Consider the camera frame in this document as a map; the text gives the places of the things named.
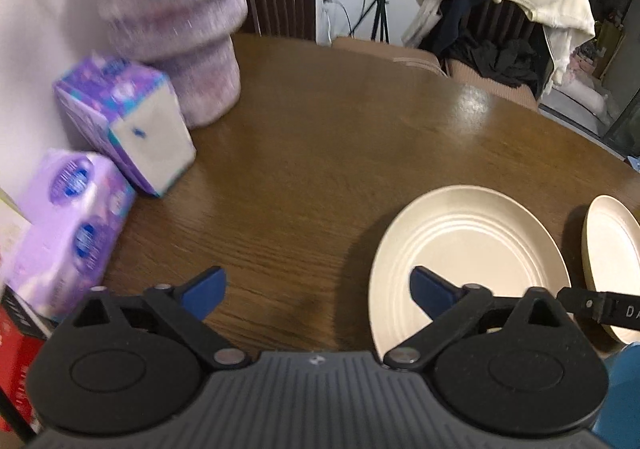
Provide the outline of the cream plate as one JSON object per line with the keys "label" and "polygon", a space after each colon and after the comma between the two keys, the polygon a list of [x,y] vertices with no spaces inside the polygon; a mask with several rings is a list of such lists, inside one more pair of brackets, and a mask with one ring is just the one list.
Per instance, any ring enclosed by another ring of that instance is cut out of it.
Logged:
{"label": "cream plate", "polygon": [[[582,226],[582,267],[589,291],[639,296],[639,223],[616,198],[599,195]],[[603,328],[618,343],[637,343],[639,330]]]}
{"label": "cream plate", "polygon": [[374,256],[369,322],[379,356],[431,322],[410,295],[416,266],[457,287],[478,283],[497,296],[520,297],[529,287],[556,294],[570,285],[552,236],[513,198],[477,186],[433,190],[395,217]]}

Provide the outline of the blue bowl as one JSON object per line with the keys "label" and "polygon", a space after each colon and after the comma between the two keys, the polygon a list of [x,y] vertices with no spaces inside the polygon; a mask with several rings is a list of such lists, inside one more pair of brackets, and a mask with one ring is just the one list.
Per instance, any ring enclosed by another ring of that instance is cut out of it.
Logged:
{"label": "blue bowl", "polygon": [[593,432],[612,448],[640,447],[640,346],[605,359],[608,393]]}

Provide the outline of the purple tissue pack lower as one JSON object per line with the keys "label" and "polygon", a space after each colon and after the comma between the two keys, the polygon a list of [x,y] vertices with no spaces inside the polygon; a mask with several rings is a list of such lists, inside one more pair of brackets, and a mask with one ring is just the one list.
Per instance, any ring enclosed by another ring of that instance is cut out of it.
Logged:
{"label": "purple tissue pack lower", "polygon": [[50,150],[17,205],[30,227],[1,269],[39,316],[60,322],[102,283],[136,191],[112,160]]}

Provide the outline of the purple tissue pack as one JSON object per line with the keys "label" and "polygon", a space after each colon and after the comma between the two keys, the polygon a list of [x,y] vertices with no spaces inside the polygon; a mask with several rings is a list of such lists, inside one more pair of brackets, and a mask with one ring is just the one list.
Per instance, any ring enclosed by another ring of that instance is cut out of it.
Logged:
{"label": "purple tissue pack", "polygon": [[162,196],[196,157],[169,77],[93,53],[53,83],[67,116],[141,191]]}
{"label": "purple tissue pack", "polygon": [[30,227],[1,269],[39,316],[60,322],[102,283],[136,191],[112,160],[50,150],[17,205]]}

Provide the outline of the red box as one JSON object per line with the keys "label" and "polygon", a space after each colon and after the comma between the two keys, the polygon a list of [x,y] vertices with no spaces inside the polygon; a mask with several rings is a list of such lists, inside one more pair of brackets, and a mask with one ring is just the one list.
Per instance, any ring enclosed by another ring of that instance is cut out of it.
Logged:
{"label": "red box", "polygon": [[1,389],[21,417],[38,431],[34,408],[26,393],[26,374],[54,325],[41,318],[5,287],[1,296]]}

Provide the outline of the purple tissue pack upper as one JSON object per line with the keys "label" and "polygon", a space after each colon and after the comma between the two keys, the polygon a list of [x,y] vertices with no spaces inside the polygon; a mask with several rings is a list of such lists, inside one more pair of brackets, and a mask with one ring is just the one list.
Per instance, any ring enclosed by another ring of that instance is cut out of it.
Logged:
{"label": "purple tissue pack upper", "polygon": [[141,191],[162,196],[196,157],[169,77],[93,53],[53,83],[67,116]]}

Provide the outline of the white plush toy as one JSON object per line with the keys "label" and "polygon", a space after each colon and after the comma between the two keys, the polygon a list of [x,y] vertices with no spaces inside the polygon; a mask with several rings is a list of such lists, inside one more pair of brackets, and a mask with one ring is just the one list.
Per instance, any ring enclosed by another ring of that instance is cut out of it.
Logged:
{"label": "white plush toy", "polygon": [[564,80],[559,91],[588,110],[605,126],[611,126],[620,115],[612,94],[590,78],[574,76]]}

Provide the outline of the chair with clothes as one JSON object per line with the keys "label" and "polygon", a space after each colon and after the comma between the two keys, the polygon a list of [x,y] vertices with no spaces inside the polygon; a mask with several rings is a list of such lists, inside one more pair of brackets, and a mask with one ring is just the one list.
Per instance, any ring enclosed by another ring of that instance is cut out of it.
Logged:
{"label": "chair with clothes", "polygon": [[443,0],[439,12],[416,49],[431,53],[452,79],[536,111],[552,70],[542,25],[506,0]]}

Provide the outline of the pink textured vase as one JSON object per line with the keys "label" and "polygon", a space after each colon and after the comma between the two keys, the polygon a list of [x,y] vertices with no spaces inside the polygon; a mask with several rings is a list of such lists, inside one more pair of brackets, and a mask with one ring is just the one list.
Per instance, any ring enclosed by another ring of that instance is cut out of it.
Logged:
{"label": "pink textured vase", "polygon": [[169,76],[189,127],[214,123],[238,101],[232,35],[246,0],[100,0],[99,14],[121,56]]}

